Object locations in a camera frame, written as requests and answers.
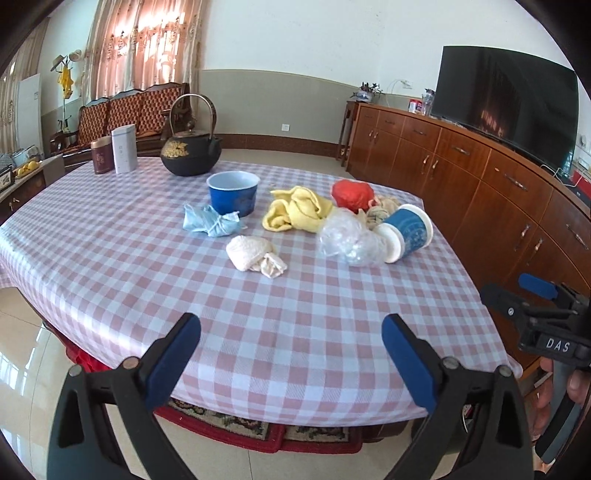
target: blue gripper pad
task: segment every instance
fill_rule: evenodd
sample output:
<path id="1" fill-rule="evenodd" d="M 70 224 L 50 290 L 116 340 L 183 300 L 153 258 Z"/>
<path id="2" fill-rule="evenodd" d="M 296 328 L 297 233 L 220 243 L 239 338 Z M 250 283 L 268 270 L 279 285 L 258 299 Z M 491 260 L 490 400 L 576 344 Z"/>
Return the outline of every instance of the blue gripper pad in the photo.
<path id="1" fill-rule="evenodd" d="M 191 315 L 146 379 L 145 405 L 149 411 L 168 402 L 200 338 L 201 322 L 196 315 Z"/>
<path id="2" fill-rule="evenodd" d="M 413 401 L 432 414 L 437 405 L 436 382 L 405 333 L 390 316 L 382 322 L 382 340 Z"/>
<path id="3" fill-rule="evenodd" d="M 555 300 L 558 297 L 556 285 L 528 273 L 519 276 L 519 286 L 546 300 Z"/>

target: table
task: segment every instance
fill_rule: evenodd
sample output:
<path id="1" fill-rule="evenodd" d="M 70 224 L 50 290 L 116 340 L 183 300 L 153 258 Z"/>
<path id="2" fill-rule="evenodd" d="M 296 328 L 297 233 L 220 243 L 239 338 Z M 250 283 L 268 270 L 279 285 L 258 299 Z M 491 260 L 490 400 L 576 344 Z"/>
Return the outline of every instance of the table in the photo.
<path id="1" fill-rule="evenodd" d="M 283 276 L 239 272 L 225 252 L 229 237 L 182 230 L 183 203 L 209 200 L 205 176 L 176 177 L 141 158 L 124 175 L 97 176 L 87 164 L 20 209 L 0 228 L 0 287 L 18 287 L 110 367 L 141 356 L 182 313 L 197 314 L 202 338 L 173 396 L 253 420 L 360 426 L 424 416 L 382 345 L 381 321 L 392 312 L 441 356 L 521 374 L 437 229 L 428 248 L 396 264 L 348 267 L 318 256 L 311 233 L 261 226 L 269 190 L 300 184 L 329 196 L 337 178 L 223 161 L 212 173 L 234 169 L 262 179 L 244 234 L 277 247 L 289 265 Z"/>

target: cabinet drawer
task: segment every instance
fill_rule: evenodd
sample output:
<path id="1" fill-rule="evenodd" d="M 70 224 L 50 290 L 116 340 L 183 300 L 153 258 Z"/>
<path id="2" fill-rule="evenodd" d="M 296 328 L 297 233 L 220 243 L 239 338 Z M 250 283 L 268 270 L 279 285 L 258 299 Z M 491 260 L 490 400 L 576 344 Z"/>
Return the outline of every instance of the cabinet drawer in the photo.
<path id="1" fill-rule="evenodd" d="M 397 113 L 380 111 L 378 118 L 378 128 L 384 130 L 392 135 L 402 133 L 402 125 L 404 124 L 404 117 Z"/>
<path id="2" fill-rule="evenodd" d="M 553 190 L 541 177 L 512 158 L 493 150 L 482 179 L 536 222 L 540 222 Z"/>
<path id="3" fill-rule="evenodd" d="M 591 284 L 591 221 L 555 190 L 540 225 Z"/>
<path id="4" fill-rule="evenodd" d="M 484 172 L 490 153 L 490 147 L 462 134 L 445 129 L 441 132 L 439 144 L 437 145 L 437 155 L 455 163 L 458 167 L 479 178 Z"/>
<path id="5" fill-rule="evenodd" d="M 369 127 L 375 127 L 378 123 L 379 110 L 375 108 L 369 108 L 367 106 L 361 106 L 359 108 L 359 124 L 367 125 Z"/>
<path id="6" fill-rule="evenodd" d="M 441 127 L 437 125 L 408 116 L 402 129 L 402 138 L 429 150 L 429 152 L 434 152 L 440 131 Z"/>

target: yellow cloth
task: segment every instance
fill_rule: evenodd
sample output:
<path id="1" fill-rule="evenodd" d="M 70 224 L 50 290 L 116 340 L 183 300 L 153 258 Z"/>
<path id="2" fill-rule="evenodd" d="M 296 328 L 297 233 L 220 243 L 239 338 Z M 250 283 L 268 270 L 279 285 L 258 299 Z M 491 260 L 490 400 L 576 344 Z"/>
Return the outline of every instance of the yellow cloth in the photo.
<path id="1" fill-rule="evenodd" d="M 63 70 L 60 72 L 60 76 L 57 79 L 57 83 L 59 83 L 63 89 L 64 99 L 68 100 L 68 98 L 72 96 L 72 86 L 74 85 L 74 81 L 72 80 L 70 69 L 68 67 L 63 67 Z"/>
<path id="2" fill-rule="evenodd" d="M 291 228 L 316 233 L 333 208 L 333 203 L 306 187 L 273 190 L 275 200 L 262 220 L 265 229 L 282 232 Z"/>

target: cabinet door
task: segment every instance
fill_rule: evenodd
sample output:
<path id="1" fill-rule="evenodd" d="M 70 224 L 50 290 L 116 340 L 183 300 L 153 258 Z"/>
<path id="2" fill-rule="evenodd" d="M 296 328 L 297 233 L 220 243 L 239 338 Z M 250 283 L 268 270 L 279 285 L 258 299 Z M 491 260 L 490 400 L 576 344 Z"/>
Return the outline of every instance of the cabinet door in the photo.
<path id="1" fill-rule="evenodd" d="M 355 132 L 355 138 L 351 145 L 349 164 L 347 171 L 355 178 L 363 177 L 365 164 L 367 163 L 369 150 L 374 143 L 375 127 L 359 124 Z"/>
<path id="2" fill-rule="evenodd" d="M 423 186 L 425 211 L 440 232 L 452 243 L 478 188 L 479 180 L 467 171 L 435 157 Z"/>
<path id="3" fill-rule="evenodd" d="M 400 137 L 376 130 L 373 139 L 374 144 L 365 167 L 365 178 L 368 182 L 386 185 L 398 151 Z"/>
<path id="4" fill-rule="evenodd" d="M 424 148 L 401 140 L 390 171 L 388 187 L 420 196 L 432 158 L 433 154 Z"/>
<path id="5" fill-rule="evenodd" d="M 452 247 L 476 288 L 502 284 L 530 243 L 536 224 L 481 182 Z"/>
<path id="6" fill-rule="evenodd" d="M 543 280 L 553 281 L 557 284 L 565 283 L 579 293 L 588 296 L 591 288 L 583 279 L 577 268 L 569 260 L 566 254 L 554 242 L 550 236 L 540 227 L 533 234 L 530 244 L 525 250 L 521 261 L 515 266 L 513 272 L 504 284 L 504 287 L 523 297 L 532 305 L 554 306 L 549 300 L 544 300 L 527 290 L 523 290 L 519 284 L 519 276 L 529 273 Z M 519 333 L 515 326 L 506 318 L 495 315 L 495 323 L 509 354 L 521 365 L 527 366 L 535 360 L 533 355 L 520 352 L 517 349 Z"/>

